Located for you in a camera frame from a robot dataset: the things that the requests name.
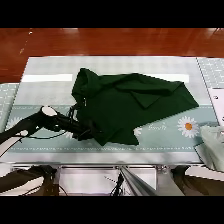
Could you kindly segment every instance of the green shirt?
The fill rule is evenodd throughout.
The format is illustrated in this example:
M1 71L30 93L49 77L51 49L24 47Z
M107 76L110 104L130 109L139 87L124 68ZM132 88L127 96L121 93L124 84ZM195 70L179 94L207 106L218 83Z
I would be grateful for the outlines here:
M96 124L101 132L94 138L102 146L138 145L134 128L198 107L183 82L138 73L98 76L85 68L78 73L72 96L81 107L78 121Z

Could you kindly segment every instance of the flower center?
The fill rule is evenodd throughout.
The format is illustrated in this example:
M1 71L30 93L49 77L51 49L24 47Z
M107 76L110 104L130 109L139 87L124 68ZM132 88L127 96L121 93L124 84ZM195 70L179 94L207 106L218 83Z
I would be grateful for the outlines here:
M186 128L187 130L191 130L191 129L192 129L192 124L190 124L190 123L186 123L186 124L185 124L185 128Z

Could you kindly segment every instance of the daisy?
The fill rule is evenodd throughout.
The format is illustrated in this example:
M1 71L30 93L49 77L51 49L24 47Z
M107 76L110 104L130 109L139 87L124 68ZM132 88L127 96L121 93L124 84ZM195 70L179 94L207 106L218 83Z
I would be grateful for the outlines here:
M70 138L70 139L72 139L72 135L73 135L73 133L67 131L67 132L65 132L63 135L65 135L65 138Z
M5 130L8 130L10 128L12 128L13 126L15 126L19 121L21 121L23 118L21 117L14 117L13 119L11 119L7 125L6 125L6 128Z
M135 128L135 129L134 129L134 135L135 135L135 136L139 136L139 135L141 135L141 130L142 130L142 128Z
M194 138L197 134L199 134L199 127L197 122L194 120L194 118L190 117L182 117L178 121L177 125L178 130L182 131L182 135L188 138Z

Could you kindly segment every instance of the metal pole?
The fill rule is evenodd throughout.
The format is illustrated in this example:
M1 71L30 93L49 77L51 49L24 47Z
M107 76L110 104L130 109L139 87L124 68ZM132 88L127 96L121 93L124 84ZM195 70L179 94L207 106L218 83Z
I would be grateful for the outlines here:
M122 166L120 170L133 196L158 196L150 185L126 167Z

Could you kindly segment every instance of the reddish brown floor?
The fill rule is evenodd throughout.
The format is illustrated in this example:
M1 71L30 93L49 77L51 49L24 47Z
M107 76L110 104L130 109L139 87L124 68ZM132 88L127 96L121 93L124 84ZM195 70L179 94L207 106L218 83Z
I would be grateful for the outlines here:
M0 28L0 82L19 82L29 56L224 57L222 28Z

